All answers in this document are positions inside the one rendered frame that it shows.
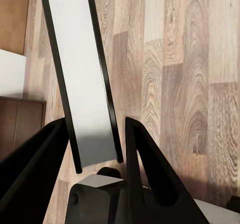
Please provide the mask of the hardback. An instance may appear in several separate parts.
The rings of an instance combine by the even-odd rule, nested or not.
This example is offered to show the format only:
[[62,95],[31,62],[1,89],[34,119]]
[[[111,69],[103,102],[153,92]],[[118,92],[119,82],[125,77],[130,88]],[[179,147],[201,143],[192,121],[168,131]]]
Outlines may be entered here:
[[77,174],[123,153],[95,0],[41,0]]

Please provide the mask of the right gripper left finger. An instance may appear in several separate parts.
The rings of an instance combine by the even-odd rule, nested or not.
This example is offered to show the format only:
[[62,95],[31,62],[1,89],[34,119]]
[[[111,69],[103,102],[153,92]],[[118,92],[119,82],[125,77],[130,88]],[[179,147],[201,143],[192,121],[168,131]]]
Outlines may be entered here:
[[68,135],[55,120],[0,161],[0,224],[43,224]]

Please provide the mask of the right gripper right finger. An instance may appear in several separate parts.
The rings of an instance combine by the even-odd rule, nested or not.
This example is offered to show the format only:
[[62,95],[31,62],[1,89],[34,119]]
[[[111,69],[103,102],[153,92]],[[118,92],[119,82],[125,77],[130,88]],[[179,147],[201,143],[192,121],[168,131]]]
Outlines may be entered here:
[[[210,224],[145,126],[125,120],[129,224]],[[137,150],[156,207],[145,204]]]

